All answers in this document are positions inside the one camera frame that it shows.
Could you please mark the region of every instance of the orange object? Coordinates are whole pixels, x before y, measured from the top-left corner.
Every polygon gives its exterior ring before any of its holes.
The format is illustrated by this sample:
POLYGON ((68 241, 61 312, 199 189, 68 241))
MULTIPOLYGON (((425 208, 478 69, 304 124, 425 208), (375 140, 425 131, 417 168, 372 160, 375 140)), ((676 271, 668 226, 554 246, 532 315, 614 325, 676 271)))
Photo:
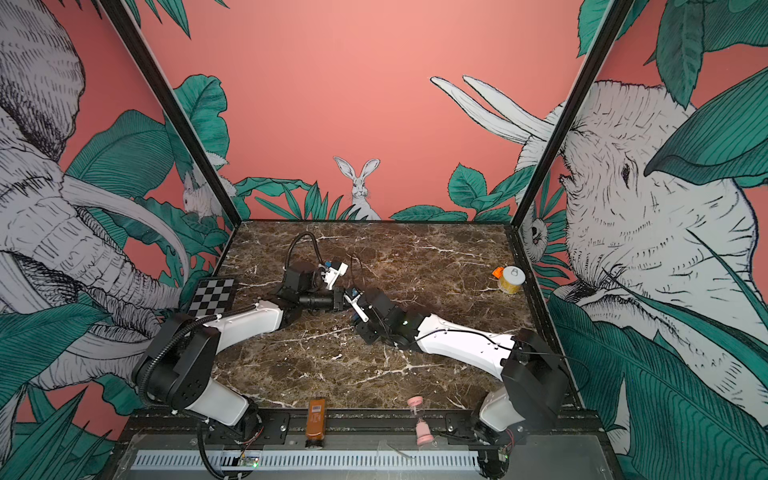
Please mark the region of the orange object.
POLYGON ((310 401, 310 410, 306 416, 306 444, 308 450, 320 450, 326 437, 326 400, 310 401))

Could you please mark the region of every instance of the rabbit ear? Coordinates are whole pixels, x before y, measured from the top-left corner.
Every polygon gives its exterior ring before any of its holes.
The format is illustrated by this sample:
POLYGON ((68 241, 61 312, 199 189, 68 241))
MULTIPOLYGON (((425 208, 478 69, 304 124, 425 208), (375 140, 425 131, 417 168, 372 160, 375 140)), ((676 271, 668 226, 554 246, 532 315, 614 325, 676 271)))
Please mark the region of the rabbit ear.
POLYGON ((184 174, 184 188, 186 188, 187 190, 193 190, 192 176, 190 175, 189 172, 184 174))
POLYGON ((372 160, 368 160, 366 162, 366 166, 362 168, 362 173, 360 174, 360 178, 368 177, 370 174, 373 173, 373 171, 377 168, 379 168, 379 159, 374 158, 372 160))
POLYGON ((355 169, 352 168, 352 165, 350 165, 349 162, 343 158, 338 157, 334 157, 333 160, 335 160, 336 164, 339 165, 339 170, 341 170, 341 173, 343 173, 345 177, 349 177, 352 180, 357 178, 357 175, 355 175, 355 169))

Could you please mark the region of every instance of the checkerboard calibration pattern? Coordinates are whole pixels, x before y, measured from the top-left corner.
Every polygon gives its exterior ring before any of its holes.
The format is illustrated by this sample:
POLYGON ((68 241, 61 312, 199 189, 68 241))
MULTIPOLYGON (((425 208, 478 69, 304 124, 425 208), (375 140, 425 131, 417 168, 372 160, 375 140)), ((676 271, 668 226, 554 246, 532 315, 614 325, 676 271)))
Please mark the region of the checkerboard calibration pattern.
POLYGON ((188 313, 192 316, 215 315, 232 308, 237 291, 237 280, 209 277, 197 284, 188 313))

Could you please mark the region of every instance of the elephant ear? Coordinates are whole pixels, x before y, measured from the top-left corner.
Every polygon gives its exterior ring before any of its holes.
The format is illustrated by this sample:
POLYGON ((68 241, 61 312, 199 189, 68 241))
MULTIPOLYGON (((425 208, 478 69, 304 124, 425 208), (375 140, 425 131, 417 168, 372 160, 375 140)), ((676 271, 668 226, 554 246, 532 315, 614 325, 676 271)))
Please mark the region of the elephant ear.
POLYGON ((85 89, 80 58, 43 2, 0 0, 0 12, 0 107, 26 141, 58 161, 85 89))

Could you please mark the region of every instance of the rabbit illustration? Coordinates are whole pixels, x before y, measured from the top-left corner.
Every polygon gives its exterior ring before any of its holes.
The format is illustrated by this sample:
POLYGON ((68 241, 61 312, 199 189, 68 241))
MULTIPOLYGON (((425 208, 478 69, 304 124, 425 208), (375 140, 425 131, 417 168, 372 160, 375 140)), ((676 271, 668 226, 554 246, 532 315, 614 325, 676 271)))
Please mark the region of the rabbit illustration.
POLYGON ((381 220, 381 217, 368 205, 368 189, 366 188, 366 177, 373 173, 379 167, 379 159, 374 158, 366 162, 362 172, 358 177, 355 175, 355 169, 343 158, 334 157, 333 160, 339 165, 339 170, 345 177, 352 179, 352 212, 355 210, 355 220, 381 220))
MULTIPOLYGON (((214 169, 218 170, 220 167, 227 164, 227 161, 220 155, 212 152, 206 153, 208 161, 214 166, 214 169)), ((227 195, 233 197, 237 194, 234 185, 232 185, 226 178, 219 175, 219 180, 221 180, 221 185, 224 187, 224 191, 227 192, 227 195)), ((210 217, 211 215, 216 215, 218 217, 223 215, 221 203, 208 186, 208 182, 205 180, 203 172, 200 171, 200 168, 196 164, 193 164, 191 175, 189 172, 184 175, 184 210, 187 213, 196 213, 198 215, 198 221, 203 217, 210 217)))

